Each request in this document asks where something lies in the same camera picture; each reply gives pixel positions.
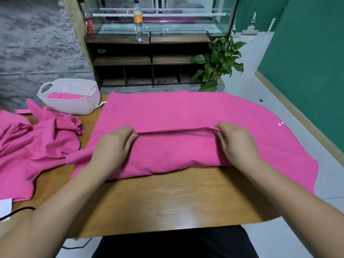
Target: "hand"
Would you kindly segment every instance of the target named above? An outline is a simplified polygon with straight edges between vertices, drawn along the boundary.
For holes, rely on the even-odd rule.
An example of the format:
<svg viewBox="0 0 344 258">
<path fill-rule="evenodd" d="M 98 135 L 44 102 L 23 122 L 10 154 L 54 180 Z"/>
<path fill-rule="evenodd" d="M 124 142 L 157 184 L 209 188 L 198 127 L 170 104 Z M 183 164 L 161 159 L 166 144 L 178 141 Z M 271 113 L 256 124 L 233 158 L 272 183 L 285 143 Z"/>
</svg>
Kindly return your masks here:
<svg viewBox="0 0 344 258">
<path fill-rule="evenodd" d="M 131 126 L 125 126 L 105 134 L 98 140 L 90 165 L 108 175 L 113 172 L 126 159 L 131 144 L 138 137 L 138 134 L 133 134 L 134 131 Z"/>
<path fill-rule="evenodd" d="M 257 145 L 252 135 L 242 126 L 228 122 L 215 125 L 223 151 L 232 165 L 240 171 L 247 170 L 261 162 Z"/>
</svg>

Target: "wooden table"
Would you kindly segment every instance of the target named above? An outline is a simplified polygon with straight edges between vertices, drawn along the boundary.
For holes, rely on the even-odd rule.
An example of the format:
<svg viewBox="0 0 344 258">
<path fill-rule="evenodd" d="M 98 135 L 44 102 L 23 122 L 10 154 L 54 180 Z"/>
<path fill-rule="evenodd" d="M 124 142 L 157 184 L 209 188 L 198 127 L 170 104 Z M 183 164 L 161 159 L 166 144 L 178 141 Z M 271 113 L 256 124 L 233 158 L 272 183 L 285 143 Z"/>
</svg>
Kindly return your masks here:
<svg viewBox="0 0 344 258">
<path fill-rule="evenodd" d="M 85 148 L 102 108 L 78 116 L 86 127 Z M 37 121 L 31 115 L 32 123 Z M 43 172 L 31 200 L 13 210 L 38 207 L 70 180 L 74 165 Z M 0 223 L 0 236 L 32 211 L 21 211 Z M 68 237 L 92 237 L 196 227 L 237 225 L 279 217 L 276 209 L 234 167 L 188 168 L 166 174 L 103 184 L 84 207 Z"/>
</svg>

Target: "left hand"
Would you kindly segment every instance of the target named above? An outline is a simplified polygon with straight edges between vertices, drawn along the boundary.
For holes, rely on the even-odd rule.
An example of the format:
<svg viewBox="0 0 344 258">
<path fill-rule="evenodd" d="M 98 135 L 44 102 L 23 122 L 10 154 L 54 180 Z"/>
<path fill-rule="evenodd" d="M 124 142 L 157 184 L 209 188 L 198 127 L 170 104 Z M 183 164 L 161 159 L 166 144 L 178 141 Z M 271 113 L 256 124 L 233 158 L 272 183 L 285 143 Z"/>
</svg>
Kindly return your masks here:
<svg viewBox="0 0 344 258">
<path fill-rule="evenodd" d="M 125 126 L 105 134 L 98 140 L 89 165 L 108 175 L 126 159 L 131 144 L 138 137 L 131 126 Z"/>
</svg>

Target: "forearm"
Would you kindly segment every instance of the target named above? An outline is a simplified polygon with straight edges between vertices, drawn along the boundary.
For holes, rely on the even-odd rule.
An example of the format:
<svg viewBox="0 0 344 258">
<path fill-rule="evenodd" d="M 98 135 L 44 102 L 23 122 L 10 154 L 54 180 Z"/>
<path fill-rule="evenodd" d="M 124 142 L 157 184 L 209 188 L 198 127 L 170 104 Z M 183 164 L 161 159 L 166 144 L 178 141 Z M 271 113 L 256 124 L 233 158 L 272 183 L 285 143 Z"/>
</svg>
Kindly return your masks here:
<svg viewBox="0 0 344 258">
<path fill-rule="evenodd" d="M 262 161 L 242 172 L 270 199 L 314 257 L 342 257 L 344 214 L 266 162 Z"/>
<path fill-rule="evenodd" d="M 1 257 L 55 257 L 67 232 L 94 191 L 106 180 L 92 166 L 62 187 L 0 240 Z"/>
</svg>

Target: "plastic bottle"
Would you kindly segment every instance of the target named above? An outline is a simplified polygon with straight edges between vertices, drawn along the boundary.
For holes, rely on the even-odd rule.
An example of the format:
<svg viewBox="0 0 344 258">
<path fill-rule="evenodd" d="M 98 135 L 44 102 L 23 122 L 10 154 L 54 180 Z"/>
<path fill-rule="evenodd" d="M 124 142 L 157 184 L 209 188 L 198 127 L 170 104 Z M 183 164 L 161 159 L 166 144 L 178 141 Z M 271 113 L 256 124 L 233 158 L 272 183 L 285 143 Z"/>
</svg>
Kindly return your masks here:
<svg viewBox="0 0 344 258">
<path fill-rule="evenodd" d="M 142 18 L 142 10 L 139 5 L 139 1 L 134 1 L 134 22 L 135 22 L 135 31 L 136 31 L 136 40 L 139 42 L 144 41 L 144 32 L 142 31 L 142 25 L 143 25 L 143 18 Z"/>
<path fill-rule="evenodd" d="M 85 8 L 84 0 L 80 0 L 80 7 L 81 7 L 81 11 L 83 13 L 85 26 L 87 28 L 87 33 L 95 35 L 96 32 L 93 29 L 92 16 L 89 12 L 87 12 L 87 10 Z"/>
</svg>

